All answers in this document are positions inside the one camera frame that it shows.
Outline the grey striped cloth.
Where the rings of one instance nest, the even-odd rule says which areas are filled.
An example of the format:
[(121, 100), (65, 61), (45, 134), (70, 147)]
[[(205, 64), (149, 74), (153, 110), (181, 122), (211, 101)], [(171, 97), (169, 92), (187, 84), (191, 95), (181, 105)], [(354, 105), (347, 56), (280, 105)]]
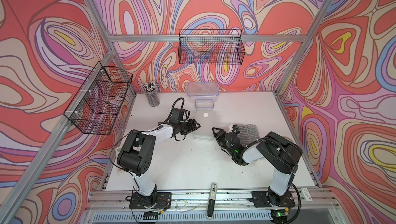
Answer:
[(240, 140), (242, 147), (246, 147), (252, 142), (260, 139), (259, 131), (256, 125), (248, 124), (248, 125), (233, 125), (235, 131), (239, 130), (237, 137)]

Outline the clear lunch box green lid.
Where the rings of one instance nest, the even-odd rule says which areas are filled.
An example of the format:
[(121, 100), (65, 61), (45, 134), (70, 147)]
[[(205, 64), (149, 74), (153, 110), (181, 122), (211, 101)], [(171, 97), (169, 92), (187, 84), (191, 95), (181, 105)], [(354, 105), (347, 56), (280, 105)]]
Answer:
[(217, 114), (213, 110), (197, 110), (195, 120), (200, 127), (193, 131), (192, 135), (198, 141), (214, 140), (212, 128), (217, 125)]

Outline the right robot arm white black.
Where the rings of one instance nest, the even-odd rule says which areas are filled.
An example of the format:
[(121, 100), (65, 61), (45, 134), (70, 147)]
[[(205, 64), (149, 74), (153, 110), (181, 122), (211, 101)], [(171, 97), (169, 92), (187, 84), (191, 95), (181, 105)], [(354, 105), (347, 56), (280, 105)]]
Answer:
[(212, 133), (221, 150), (237, 165), (247, 166), (266, 159), (274, 167), (263, 205), (278, 207), (290, 200), (289, 189), (303, 154), (300, 147), (275, 132), (260, 138), (255, 125), (232, 125), (228, 132), (213, 127)]

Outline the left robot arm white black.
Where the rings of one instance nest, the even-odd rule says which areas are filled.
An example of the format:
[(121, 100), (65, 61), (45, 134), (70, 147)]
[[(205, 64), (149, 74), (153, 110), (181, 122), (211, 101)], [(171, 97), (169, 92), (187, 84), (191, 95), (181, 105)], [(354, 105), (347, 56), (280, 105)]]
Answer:
[(149, 131), (132, 130), (127, 135), (116, 162), (123, 171), (132, 174), (140, 196), (154, 197), (156, 195), (156, 184), (144, 175), (151, 165), (155, 144), (176, 138), (177, 135), (185, 138), (201, 127), (195, 119), (189, 117), (190, 111), (174, 108), (168, 118), (159, 122), (156, 128)]

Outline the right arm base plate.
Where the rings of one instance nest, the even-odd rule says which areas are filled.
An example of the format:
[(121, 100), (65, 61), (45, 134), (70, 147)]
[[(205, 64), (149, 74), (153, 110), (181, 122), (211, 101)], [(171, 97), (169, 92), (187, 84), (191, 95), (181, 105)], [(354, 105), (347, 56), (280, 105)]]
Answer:
[(295, 200), (291, 191), (286, 191), (282, 196), (270, 191), (253, 191), (252, 197), (248, 199), (255, 207), (287, 207), (293, 208), (296, 206)]

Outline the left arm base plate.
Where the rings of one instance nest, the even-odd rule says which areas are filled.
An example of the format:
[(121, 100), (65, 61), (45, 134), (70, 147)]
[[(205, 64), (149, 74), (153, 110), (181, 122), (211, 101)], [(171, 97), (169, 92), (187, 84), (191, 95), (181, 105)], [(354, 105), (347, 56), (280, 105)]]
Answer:
[(129, 208), (131, 210), (166, 210), (171, 206), (172, 193), (159, 192), (148, 197), (138, 193), (132, 193), (132, 195), (125, 197), (125, 200), (129, 202)]

